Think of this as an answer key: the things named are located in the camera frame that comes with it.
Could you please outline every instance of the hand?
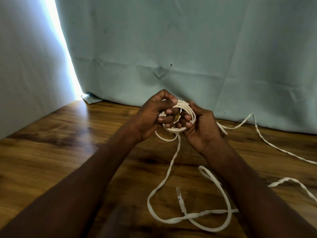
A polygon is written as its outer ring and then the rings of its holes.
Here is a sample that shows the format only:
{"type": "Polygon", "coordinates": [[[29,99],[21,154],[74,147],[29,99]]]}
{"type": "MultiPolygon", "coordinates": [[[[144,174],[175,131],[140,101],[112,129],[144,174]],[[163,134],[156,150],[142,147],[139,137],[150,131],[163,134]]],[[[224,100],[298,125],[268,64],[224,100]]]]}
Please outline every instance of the hand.
{"type": "Polygon", "coordinates": [[[215,139],[221,138],[220,131],[212,111],[197,106],[193,101],[189,102],[189,106],[196,114],[196,122],[194,124],[190,123],[189,121],[192,117],[187,112],[182,111],[180,114],[181,118],[175,123],[175,127],[187,128],[183,132],[186,139],[203,156],[204,150],[215,139]]]}
{"type": "Polygon", "coordinates": [[[137,134],[138,141],[144,141],[150,137],[158,127],[165,124],[166,128],[174,126],[178,108],[172,108],[177,104],[177,98],[165,89],[149,98],[143,104],[135,116],[128,122],[137,134]],[[158,117],[160,111],[165,111],[165,117],[158,117]]]}

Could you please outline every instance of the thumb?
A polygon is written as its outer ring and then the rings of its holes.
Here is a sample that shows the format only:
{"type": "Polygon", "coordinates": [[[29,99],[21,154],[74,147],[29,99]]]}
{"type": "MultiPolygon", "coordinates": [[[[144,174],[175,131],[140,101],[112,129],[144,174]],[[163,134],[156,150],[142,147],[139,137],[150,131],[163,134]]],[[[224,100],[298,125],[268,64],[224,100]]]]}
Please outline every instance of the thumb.
{"type": "Polygon", "coordinates": [[[196,105],[193,101],[189,102],[189,107],[192,108],[192,110],[194,111],[194,113],[198,116],[204,115],[206,113],[206,109],[203,109],[201,107],[199,107],[198,105],[196,105]]]}
{"type": "Polygon", "coordinates": [[[160,112],[162,110],[166,110],[175,106],[177,104],[177,99],[173,98],[171,100],[154,101],[153,103],[155,111],[160,112]]]}

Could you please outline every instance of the right hand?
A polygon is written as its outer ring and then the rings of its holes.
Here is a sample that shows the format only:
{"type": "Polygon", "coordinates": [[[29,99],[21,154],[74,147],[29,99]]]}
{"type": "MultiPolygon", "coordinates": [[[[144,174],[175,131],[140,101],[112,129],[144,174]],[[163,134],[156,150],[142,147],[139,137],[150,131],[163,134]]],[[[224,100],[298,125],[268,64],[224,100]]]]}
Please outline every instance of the right hand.
{"type": "Polygon", "coordinates": [[[211,146],[215,140],[222,139],[222,137],[212,111],[197,106],[193,101],[189,102],[189,106],[196,114],[196,122],[194,124],[190,123],[192,117],[187,112],[182,111],[175,127],[187,128],[183,132],[186,139],[203,156],[206,148],[211,146]]]}

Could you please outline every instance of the white wall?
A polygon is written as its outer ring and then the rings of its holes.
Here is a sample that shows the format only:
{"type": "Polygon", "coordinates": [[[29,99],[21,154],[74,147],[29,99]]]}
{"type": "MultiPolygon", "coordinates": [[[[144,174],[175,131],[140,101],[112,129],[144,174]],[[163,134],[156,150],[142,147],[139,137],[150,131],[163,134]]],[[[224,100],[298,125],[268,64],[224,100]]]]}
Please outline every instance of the white wall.
{"type": "Polygon", "coordinates": [[[76,99],[43,0],[0,0],[0,139],[76,99]]]}

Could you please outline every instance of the left hand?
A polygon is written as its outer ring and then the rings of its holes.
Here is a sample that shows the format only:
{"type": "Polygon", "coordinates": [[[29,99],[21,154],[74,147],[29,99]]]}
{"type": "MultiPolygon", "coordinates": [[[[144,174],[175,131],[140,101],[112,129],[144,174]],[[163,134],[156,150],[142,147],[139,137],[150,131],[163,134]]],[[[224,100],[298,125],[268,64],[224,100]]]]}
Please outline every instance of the left hand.
{"type": "Polygon", "coordinates": [[[138,141],[142,142],[150,137],[158,127],[165,124],[166,128],[173,127],[178,108],[172,108],[177,104],[177,98],[165,89],[153,95],[143,104],[135,116],[128,122],[137,133],[138,141]],[[160,111],[165,111],[165,117],[158,117],[160,111]]]}

